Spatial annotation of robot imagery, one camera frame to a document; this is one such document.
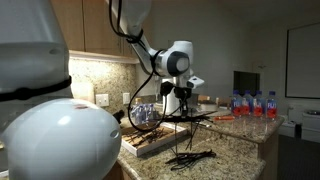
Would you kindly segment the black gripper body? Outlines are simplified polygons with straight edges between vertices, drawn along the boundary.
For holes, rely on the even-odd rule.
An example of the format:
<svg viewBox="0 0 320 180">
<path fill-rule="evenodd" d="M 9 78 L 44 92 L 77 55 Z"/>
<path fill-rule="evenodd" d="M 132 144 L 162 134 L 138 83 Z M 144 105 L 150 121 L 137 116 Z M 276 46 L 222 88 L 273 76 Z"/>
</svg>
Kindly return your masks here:
<svg viewBox="0 0 320 180">
<path fill-rule="evenodd" d="M 160 95 L 167 96 L 174 92 L 178 99 L 186 100 L 191 97 L 192 89 L 188 87 L 178 87 L 169 81 L 165 81 L 160 86 Z"/>
</svg>

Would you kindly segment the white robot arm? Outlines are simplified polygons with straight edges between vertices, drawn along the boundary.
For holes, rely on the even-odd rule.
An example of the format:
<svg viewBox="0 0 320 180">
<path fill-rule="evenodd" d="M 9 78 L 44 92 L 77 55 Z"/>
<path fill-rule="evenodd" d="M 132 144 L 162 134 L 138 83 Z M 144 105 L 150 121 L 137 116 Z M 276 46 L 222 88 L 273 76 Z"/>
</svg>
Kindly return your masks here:
<svg viewBox="0 0 320 180">
<path fill-rule="evenodd" d="M 50 0 L 0 0 L 1 142 L 9 180 L 102 180 L 115 117 L 71 92 L 69 50 Z"/>
</svg>

